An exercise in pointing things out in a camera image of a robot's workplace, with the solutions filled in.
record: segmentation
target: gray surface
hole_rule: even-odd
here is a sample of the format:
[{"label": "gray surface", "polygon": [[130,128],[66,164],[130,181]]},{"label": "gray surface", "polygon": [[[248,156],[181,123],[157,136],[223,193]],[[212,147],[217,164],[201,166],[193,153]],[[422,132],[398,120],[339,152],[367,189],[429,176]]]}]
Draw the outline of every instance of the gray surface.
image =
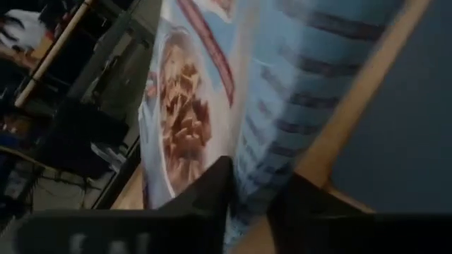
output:
[{"label": "gray surface", "polygon": [[333,168],[379,212],[452,212],[450,10],[431,4]]}]

